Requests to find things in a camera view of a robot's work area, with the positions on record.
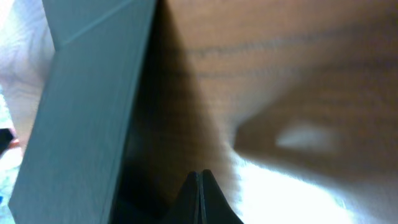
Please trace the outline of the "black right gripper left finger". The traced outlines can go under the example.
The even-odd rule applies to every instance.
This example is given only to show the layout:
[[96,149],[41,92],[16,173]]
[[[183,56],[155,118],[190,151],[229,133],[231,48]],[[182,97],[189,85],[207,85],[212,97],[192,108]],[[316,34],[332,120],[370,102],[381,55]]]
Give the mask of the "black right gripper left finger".
[[161,224],[197,224],[198,206],[199,178],[196,172],[190,172]]

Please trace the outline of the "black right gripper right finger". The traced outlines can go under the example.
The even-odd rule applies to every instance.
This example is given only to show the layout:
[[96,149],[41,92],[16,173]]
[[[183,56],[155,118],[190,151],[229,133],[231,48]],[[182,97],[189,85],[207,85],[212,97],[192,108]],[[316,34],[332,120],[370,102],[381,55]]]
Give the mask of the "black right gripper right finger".
[[243,224],[208,169],[200,174],[200,215],[204,224]]

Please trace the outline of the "black gift box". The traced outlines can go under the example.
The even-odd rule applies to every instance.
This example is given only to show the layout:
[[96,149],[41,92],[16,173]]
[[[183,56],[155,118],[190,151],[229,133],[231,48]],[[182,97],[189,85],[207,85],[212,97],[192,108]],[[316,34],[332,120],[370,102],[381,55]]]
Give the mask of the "black gift box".
[[155,7],[44,1],[55,55],[9,201],[16,223],[111,221]]

